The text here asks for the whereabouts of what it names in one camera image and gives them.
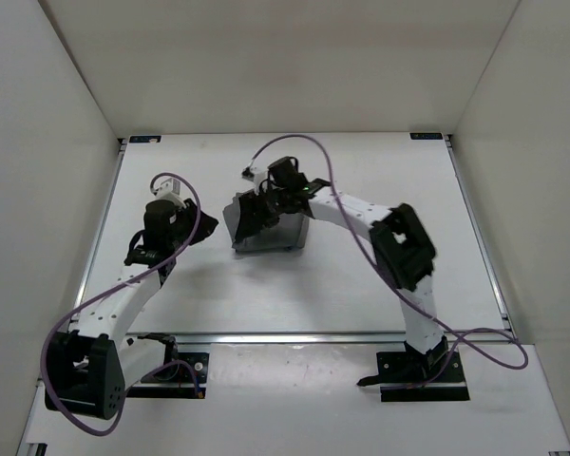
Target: white panel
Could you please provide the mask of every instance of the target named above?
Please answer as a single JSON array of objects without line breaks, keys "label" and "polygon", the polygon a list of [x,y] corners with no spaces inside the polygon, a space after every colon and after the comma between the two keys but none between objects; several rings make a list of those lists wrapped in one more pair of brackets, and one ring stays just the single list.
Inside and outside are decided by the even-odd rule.
[{"label": "white panel", "polygon": [[570,436],[570,0],[522,1],[455,146]]},{"label": "white panel", "polygon": [[[520,360],[515,347],[487,349]],[[570,449],[532,347],[522,371],[462,348],[471,400],[407,404],[382,404],[377,389],[355,386],[375,373],[379,350],[213,346],[205,400],[127,399],[120,427],[101,439],[47,411],[40,388],[27,441],[47,443],[47,456],[546,456]]]},{"label": "white panel", "polygon": [[0,455],[71,307],[118,144],[36,2],[0,0]]},{"label": "white panel", "polygon": [[[129,144],[86,296],[120,275],[128,242],[143,228],[144,207],[154,198],[148,183],[171,171],[194,184],[203,210],[220,225],[180,257],[133,331],[403,331],[399,299],[338,226],[313,220],[300,253],[235,256],[221,211],[237,191],[252,188],[240,172],[274,136],[169,135],[158,143]],[[438,251],[434,290],[445,322],[456,329],[502,327],[445,143],[412,141],[406,133],[316,137],[332,154],[342,191],[416,209]],[[256,164],[266,166],[284,155],[297,156],[309,179],[327,177],[323,155],[302,140],[275,144]]]},{"label": "white panel", "polygon": [[517,0],[45,0],[117,134],[453,131]]}]

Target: wall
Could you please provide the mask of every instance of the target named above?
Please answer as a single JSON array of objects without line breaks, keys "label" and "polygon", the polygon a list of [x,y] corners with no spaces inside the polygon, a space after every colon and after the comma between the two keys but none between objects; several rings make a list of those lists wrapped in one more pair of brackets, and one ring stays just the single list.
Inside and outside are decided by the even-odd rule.
[{"label": "wall", "polygon": [[140,132],[452,132],[517,0],[41,0]]},{"label": "wall", "polygon": [[454,138],[570,438],[570,0],[522,0]]},{"label": "wall", "polygon": [[71,308],[118,144],[40,6],[0,0],[0,455]]}]

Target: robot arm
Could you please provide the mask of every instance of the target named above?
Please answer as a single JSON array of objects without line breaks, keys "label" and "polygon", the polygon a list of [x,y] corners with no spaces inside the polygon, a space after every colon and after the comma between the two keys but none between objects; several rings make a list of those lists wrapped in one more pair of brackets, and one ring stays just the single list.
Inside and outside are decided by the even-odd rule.
[{"label": "robot arm", "polygon": [[[283,214],[301,213],[348,228],[331,183],[308,181],[298,170],[298,160],[284,157],[265,172],[246,169],[243,177],[253,179],[255,189],[235,198],[238,225],[234,243],[275,227]],[[432,295],[435,248],[413,208],[401,204],[388,208],[338,192],[344,212],[360,237],[373,248],[380,274],[407,299],[425,312],[436,315]],[[447,340],[441,327],[401,302],[406,323],[406,351],[424,374],[431,371],[447,353]]]},{"label": "robot arm", "polygon": [[[180,198],[180,183],[170,179],[155,191],[143,216],[144,229],[129,244],[123,273],[126,286],[87,308],[69,331],[50,341],[47,371],[59,398],[72,413],[112,418],[125,392],[150,371],[177,358],[175,338],[151,333],[127,338],[126,333],[145,303],[162,287],[175,259],[144,278],[139,274],[170,258],[192,233],[197,206]],[[218,221],[201,213],[191,245],[211,236]],[[48,395],[48,409],[56,409]]]}]

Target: cable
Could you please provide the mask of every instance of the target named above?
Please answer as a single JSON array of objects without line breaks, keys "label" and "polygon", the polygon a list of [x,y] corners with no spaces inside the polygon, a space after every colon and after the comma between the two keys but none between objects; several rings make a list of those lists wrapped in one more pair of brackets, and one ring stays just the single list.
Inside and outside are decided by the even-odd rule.
[{"label": "cable", "polygon": [[[498,329],[494,329],[494,328],[475,328],[473,330],[469,330],[469,331],[465,331],[465,332],[456,332],[451,327],[449,327],[445,322],[440,320],[437,316],[431,315],[430,313],[425,312],[423,309],[421,309],[416,304],[414,304],[412,301],[410,301],[399,290],[397,290],[395,285],[393,283],[391,283],[391,281],[387,277],[385,277],[382,274],[382,272],[378,268],[377,264],[371,258],[370,253],[368,252],[368,250],[365,248],[365,246],[361,242],[359,235],[356,233],[356,231],[354,230],[354,227],[352,226],[351,219],[349,218],[348,214],[346,213],[346,210],[344,209],[342,201],[340,200],[339,194],[335,188],[335,178],[334,178],[334,174],[333,174],[332,160],[330,158],[329,153],[327,152],[327,150],[325,149],[323,144],[321,144],[321,142],[319,142],[318,140],[316,140],[312,136],[304,135],[302,133],[291,133],[291,134],[276,137],[276,138],[266,142],[264,145],[262,145],[259,148],[259,150],[251,158],[251,162],[248,165],[249,168],[251,168],[253,166],[254,160],[259,156],[259,154],[261,154],[264,150],[266,150],[266,148],[268,148],[269,146],[271,146],[274,143],[277,143],[277,142],[283,141],[283,140],[287,140],[287,139],[291,139],[291,138],[299,138],[302,140],[310,141],[311,143],[316,145],[321,150],[321,152],[323,153],[323,156],[325,157],[325,163],[327,164],[327,171],[328,171],[328,176],[329,176],[329,180],[330,180],[330,184],[331,184],[331,188],[332,188],[333,198],[335,199],[335,202],[338,206],[338,210],[340,211],[340,214],[342,214],[342,218],[344,219],[344,221],[347,225],[347,228],[351,232],[352,238],[354,239],[355,243],[357,244],[357,247],[359,247],[359,250],[361,251],[361,253],[365,257],[365,259],[368,261],[368,263],[370,264],[372,269],[378,274],[378,276],[382,279],[382,281],[392,290],[392,292],[395,293],[395,295],[397,297],[399,297],[399,299],[401,299],[401,301],[403,301],[406,305],[408,305],[410,308],[412,308],[418,314],[422,315],[425,318],[428,318],[431,321],[434,321],[439,326],[441,326],[444,330],[446,330],[448,333],[451,333],[452,335],[454,335],[456,337],[456,340],[452,344],[452,347],[449,349],[449,352],[448,352],[447,357],[446,357],[446,361],[444,362],[442,368],[439,370],[439,372],[434,377],[428,379],[425,382],[421,382],[421,383],[387,387],[387,390],[402,390],[402,389],[410,389],[410,388],[421,388],[421,387],[425,387],[429,383],[433,382],[444,372],[447,364],[449,363],[449,360],[454,355],[454,351],[456,350],[456,347],[458,347],[458,345],[460,343],[465,343],[467,346],[469,346],[475,352],[481,354],[482,356],[489,359],[493,363],[498,364],[499,366],[502,366],[504,368],[512,369],[514,371],[520,371],[522,369],[525,369],[528,366],[528,363],[529,363],[528,353],[525,350],[525,348],[523,347],[523,345],[520,343],[520,341],[516,337],[514,337],[513,335],[509,334],[508,332],[506,332],[504,330],[498,330]],[[484,351],[483,349],[478,347],[476,344],[474,344],[470,340],[466,339],[466,337],[468,335],[474,334],[474,333],[495,333],[495,334],[501,335],[502,337],[507,339],[509,342],[514,344],[518,349],[520,349],[520,352],[522,353],[522,356],[523,356],[523,362],[520,365],[513,365],[513,364],[505,363],[504,361],[492,356],[491,354]]]},{"label": "cable", "polygon": [[[190,236],[188,236],[188,238],[183,242],[183,244],[180,246],[180,248],[176,252],[174,252],[174,254],[172,256],[167,258],[166,260],[162,261],[161,263],[157,264],[156,266],[154,266],[152,268],[149,268],[149,269],[143,271],[141,274],[138,274],[132,278],[129,278],[127,281],[121,282],[121,283],[113,286],[112,288],[105,290],[102,293],[97,294],[95,297],[92,297],[88,301],[82,303],[76,309],[73,309],[73,310],[69,311],[68,313],[66,313],[50,329],[50,331],[48,332],[47,338],[45,339],[45,343],[43,344],[43,347],[42,347],[42,352],[40,355],[40,373],[41,373],[43,381],[45,382],[45,389],[47,391],[48,397],[50,397],[50,400],[53,402],[55,407],[59,411],[61,411],[61,413],[68,419],[68,421],[72,425],[74,425],[76,428],[78,428],[80,430],[83,430],[87,434],[91,434],[91,435],[94,435],[96,437],[103,437],[105,435],[108,435],[116,428],[116,426],[121,421],[121,416],[123,414],[124,401],[121,402],[121,406],[118,410],[118,414],[116,415],[116,418],[114,419],[114,421],[112,422],[110,427],[105,429],[105,430],[95,429],[93,427],[86,425],[82,421],[80,421],[78,418],[76,418],[76,416],[74,416],[74,414],[71,411],[69,411],[66,408],[64,403],[61,401],[61,399],[57,395],[55,388],[52,386],[52,383],[50,382],[50,378],[48,378],[48,368],[47,368],[48,346],[50,345],[50,341],[53,338],[53,335],[55,335],[57,333],[57,331],[59,331],[59,329],[63,325],[65,325],[73,315],[80,313],[81,311],[86,309],[88,306],[96,303],[97,301],[104,299],[110,295],[113,295],[114,293],[122,290],[124,287],[127,287],[127,286],[149,276],[150,274],[158,271],[160,268],[169,264],[176,257],[178,257],[190,245],[190,242],[192,242],[192,239],[194,238],[195,234],[197,233],[197,230],[199,229],[199,225],[200,225],[201,211],[200,211],[199,194],[194,189],[194,187],[190,184],[190,182],[188,182],[186,179],[178,176],[177,174],[168,173],[168,172],[159,173],[154,178],[152,178],[152,181],[150,182],[150,191],[152,191],[153,194],[154,194],[154,183],[162,177],[169,177],[169,178],[177,179],[178,181],[182,182],[186,187],[188,187],[188,189],[190,190],[190,192],[192,193],[192,195],[194,197],[195,203],[197,204],[197,213],[196,213],[196,218],[195,218],[194,225],[192,227],[192,232],[190,233]],[[175,366],[177,364],[185,366],[190,371],[190,375],[191,375],[192,381],[194,383],[195,393],[197,395],[200,395],[199,381],[197,379],[197,376],[194,374],[194,370],[192,369],[192,367],[188,363],[186,363],[185,361],[181,361],[181,360],[171,361],[170,363],[167,363],[163,366],[160,366],[160,367],[152,370],[148,374],[154,374],[156,372],[162,371],[163,369],[169,368],[171,366]]]}]

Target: white wall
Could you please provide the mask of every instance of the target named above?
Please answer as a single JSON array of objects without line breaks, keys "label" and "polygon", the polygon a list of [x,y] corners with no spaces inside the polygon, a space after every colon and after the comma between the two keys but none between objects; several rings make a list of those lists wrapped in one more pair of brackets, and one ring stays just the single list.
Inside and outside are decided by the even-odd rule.
[{"label": "white wall", "polygon": [[452,132],[517,0],[41,0],[116,133]]},{"label": "white wall", "polygon": [[570,0],[522,0],[454,138],[570,437]]},{"label": "white wall", "polygon": [[73,303],[117,150],[40,6],[0,0],[0,455],[16,451],[44,335]]}]

